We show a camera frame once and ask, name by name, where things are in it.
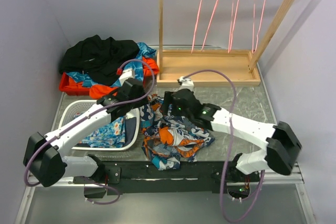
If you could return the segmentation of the blue orange patterned shorts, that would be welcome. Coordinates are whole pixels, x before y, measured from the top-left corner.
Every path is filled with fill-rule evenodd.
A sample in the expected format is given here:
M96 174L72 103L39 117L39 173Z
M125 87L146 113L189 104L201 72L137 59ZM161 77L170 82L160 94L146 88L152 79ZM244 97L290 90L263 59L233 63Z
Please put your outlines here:
M142 149L158 170L179 169L181 158L196 161L196 153L215 141L206 129L191 123L184 116L161 113L164 99L156 94L149 96L149 103L140 107L140 129L144 135Z

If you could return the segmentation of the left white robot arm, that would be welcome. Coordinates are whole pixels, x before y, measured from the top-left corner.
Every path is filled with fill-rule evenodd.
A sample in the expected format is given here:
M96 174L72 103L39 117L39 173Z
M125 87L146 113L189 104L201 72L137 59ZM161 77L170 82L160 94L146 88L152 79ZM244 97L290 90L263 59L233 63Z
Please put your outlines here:
M105 164L94 155L68 156L69 151L95 130L125 116L148 102L141 81L128 78L121 87L98 99L81 116L45 135L38 132L28 139L23 164L24 182L32 173L38 183L50 187L63 177L85 177L93 183L106 176Z

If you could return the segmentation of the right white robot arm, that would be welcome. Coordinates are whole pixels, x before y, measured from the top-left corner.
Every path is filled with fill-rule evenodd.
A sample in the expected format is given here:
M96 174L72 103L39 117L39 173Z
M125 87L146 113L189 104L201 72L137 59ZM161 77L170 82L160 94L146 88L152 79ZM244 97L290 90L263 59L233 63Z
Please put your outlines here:
M286 122L262 123L210 103L200 103L189 89L164 94L161 112L183 116L197 127L214 132L231 133L259 147L249 154L238 154L231 163L230 176L242 181L256 171L271 169L289 176L295 166L302 145Z

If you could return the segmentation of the wooden hanger rack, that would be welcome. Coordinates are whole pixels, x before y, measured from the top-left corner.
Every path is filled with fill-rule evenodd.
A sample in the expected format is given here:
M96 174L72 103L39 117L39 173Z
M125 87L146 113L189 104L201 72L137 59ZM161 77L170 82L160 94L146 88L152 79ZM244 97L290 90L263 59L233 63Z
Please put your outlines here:
M261 76L257 64L284 17L295 0L283 0L265 35L260 37L255 53L251 49L164 49L163 11L164 0L159 0L159 51L157 77L159 87L173 87L181 76L196 76L194 83L200 87L227 86L230 82L237 86L258 86Z

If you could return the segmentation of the orange garment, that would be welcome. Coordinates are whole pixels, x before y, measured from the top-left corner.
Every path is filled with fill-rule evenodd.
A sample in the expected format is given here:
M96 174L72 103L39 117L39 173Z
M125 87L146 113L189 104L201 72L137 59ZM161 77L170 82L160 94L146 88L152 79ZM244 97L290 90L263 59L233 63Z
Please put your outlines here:
M136 72L136 78L145 83L144 79L151 77L150 69L146 65L140 64L140 68L136 70L135 66L138 64L138 62L129 63L126 65L125 69L132 67ZM94 83L87 74L77 72L63 73L59 84L59 90L65 92L67 95L88 95L93 99L101 98L119 87L121 87L119 80L117 80L111 87L108 87Z

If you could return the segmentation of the dark navy garment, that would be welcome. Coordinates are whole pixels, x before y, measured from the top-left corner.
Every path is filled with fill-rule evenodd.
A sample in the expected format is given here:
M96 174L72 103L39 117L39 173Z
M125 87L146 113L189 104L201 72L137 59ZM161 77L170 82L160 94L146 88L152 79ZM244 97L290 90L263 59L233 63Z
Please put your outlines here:
M125 119L125 144L124 146L130 145L132 142L134 135L135 135L135 129L137 126L137 119L136 118L129 118Z

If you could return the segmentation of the black garment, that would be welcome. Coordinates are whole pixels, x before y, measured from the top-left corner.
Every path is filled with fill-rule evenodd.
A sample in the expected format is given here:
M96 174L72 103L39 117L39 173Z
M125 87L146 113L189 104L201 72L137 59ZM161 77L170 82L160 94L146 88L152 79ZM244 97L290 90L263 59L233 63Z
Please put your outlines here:
M98 35L86 38L67 49L59 63L59 73L81 72L94 82L113 85L117 69L127 60L137 57L140 49L133 40L105 40Z

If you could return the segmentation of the blue floral garment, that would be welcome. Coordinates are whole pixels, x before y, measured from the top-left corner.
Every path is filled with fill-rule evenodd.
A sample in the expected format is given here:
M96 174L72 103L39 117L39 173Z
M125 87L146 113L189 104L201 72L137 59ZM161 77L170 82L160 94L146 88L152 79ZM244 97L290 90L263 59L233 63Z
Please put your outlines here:
M119 117L112 123L90 133L76 147L121 148L125 144L125 119Z

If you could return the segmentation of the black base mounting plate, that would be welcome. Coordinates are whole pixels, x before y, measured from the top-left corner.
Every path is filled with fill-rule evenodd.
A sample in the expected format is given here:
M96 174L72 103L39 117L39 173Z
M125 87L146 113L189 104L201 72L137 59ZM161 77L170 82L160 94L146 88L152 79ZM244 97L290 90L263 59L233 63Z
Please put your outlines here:
M105 177L121 194L219 192L223 161L182 162L179 169L160 171L150 162L104 162Z

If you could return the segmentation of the aluminium rail frame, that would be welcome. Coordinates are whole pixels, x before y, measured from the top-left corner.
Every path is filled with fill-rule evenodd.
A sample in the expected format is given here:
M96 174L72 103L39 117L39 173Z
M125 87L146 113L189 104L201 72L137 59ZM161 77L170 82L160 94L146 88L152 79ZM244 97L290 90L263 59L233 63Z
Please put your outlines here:
M64 177L82 177L98 184L105 175L103 163L95 156L72 158L68 152L79 141L93 131L125 116L133 109L140 109L141 122L154 122L158 115L165 123L155 128L157 134L164 129L176 137L179 126L197 132L214 131L227 133L231 138L240 138L258 146L258 151L225 160L221 172L220 194L225 192L227 176L237 173L249 176L256 172L264 178L267 169L288 176L302 149L301 143L291 127L285 122L277 124L261 123L235 115L210 103L201 103L194 95L194 83L190 76L180 77L179 89L167 91L158 108L142 84L129 77L123 85L100 98L81 116L46 135L33 134L27 144L24 156L26 174L33 174L44 187L57 183Z

